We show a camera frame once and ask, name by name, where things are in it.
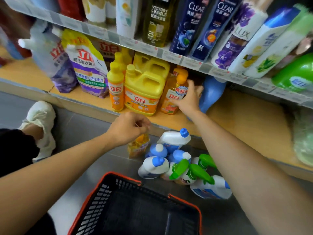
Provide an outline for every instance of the black pants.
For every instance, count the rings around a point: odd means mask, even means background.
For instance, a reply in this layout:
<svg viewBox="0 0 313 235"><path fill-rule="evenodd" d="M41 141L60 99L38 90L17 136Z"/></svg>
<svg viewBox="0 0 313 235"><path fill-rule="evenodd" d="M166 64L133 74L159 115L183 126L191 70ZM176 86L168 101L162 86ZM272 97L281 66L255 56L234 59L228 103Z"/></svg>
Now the black pants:
<svg viewBox="0 0 313 235"><path fill-rule="evenodd" d="M35 139L18 129L0 129L0 156L7 163L0 163L0 177L32 164L39 154ZM56 235L52 218L46 213L26 235Z"/></svg>

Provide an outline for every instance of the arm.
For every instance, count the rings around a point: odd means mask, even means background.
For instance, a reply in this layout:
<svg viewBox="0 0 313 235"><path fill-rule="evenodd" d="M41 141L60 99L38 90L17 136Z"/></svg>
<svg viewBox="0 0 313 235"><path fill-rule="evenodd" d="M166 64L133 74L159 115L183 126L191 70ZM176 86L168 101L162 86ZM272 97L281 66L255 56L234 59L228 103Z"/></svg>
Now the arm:
<svg viewBox="0 0 313 235"><path fill-rule="evenodd" d="M143 115L123 113L105 134L0 178L1 234L26 233L92 163L150 125Z"/></svg>
<svg viewBox="0 0 313 235"><path fill-rule="evenodd" d="M173 101L197 126L221 174L260 234L313 234L313 199L256 150L198 108L202 87L189 81L184 99Z"/></svg>

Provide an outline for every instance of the black plastic basket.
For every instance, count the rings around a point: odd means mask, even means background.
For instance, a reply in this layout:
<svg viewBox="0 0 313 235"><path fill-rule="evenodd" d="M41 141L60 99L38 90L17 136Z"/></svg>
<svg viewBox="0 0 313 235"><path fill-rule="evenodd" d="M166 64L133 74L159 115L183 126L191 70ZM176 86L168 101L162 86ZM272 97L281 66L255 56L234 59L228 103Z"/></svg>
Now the black plastic basket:
<svg viewBox="0 0 313 235"><path fill-rule="evenodd" d="M88 195L69 235L201 235L197 206L115 172Z"/></svg>

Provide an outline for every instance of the forearm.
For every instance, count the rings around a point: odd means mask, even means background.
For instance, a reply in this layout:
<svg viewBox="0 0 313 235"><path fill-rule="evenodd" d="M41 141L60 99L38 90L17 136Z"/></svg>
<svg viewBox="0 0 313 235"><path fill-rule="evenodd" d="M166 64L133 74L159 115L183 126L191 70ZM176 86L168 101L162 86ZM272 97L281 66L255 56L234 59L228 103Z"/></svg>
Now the forearm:
<svg viewBox="0 0 313 235"><path fill-rule="evenodd" d="M312 198L256 150L205 114L191 116L218 169L260 234L312 234Z"/></svg>
<svg viewBox="0 0 313 235"><path fill-rule="evenodd" d="M106 134L0 178L0 231L24 234L101 155Z"/></svg>

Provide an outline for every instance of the metal shelf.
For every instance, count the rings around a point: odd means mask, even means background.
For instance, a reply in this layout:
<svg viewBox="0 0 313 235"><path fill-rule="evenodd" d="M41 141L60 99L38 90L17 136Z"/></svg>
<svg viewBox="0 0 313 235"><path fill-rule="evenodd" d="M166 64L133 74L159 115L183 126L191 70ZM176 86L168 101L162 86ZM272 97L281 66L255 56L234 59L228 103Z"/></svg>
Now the metal shelf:
<svg viewBox="0 0 313 235"><path fill-rule="evenodd" d="M229 82L237 83L270 95L277 96L282 99L286 99L295 102L298 105L302 105L313 109L313 94L306 93L294 93L281 88L275 87L269 78L263 77L260 79L249 78L244 75L237 75L230 73L229 71L214 67L210 62L203 63L182 55L178 55L170 52L169 46L158 48L146 43L143 43L139 39L131 39L118 35L115 26L109 26L107 29L98 26L91 25L86 22L78 21L59 13L48 11L35 7L27 0L5 0L6 3L15 11L22 12L26 15L30 15L39 19L49 21L51 23L82 32L87 35L92 35L99 39L118 44L130 48L135 51L142 52L144 54L154 56L168 62L179 64L184 67L212 75L221 79L225 79Z"/></svg>

